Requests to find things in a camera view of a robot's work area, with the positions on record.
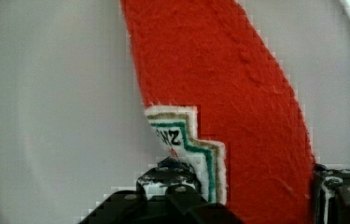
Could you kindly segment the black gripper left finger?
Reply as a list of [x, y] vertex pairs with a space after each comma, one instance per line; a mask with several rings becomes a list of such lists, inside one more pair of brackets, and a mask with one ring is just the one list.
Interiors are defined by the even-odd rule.
[[163, 196], [171, 186], [179, 185], [202, 192], [202, 184], [195, 169], [188, 163], [167, 157], [137, 179], [136, 190], [145, 193], [150, 200], [154, 196]]

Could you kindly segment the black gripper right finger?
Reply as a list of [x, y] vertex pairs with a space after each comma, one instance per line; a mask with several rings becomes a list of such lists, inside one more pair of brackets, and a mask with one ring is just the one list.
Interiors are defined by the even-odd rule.
[[313, 223], [350, 224], [350, 169], [317, 164], [313, 174]]

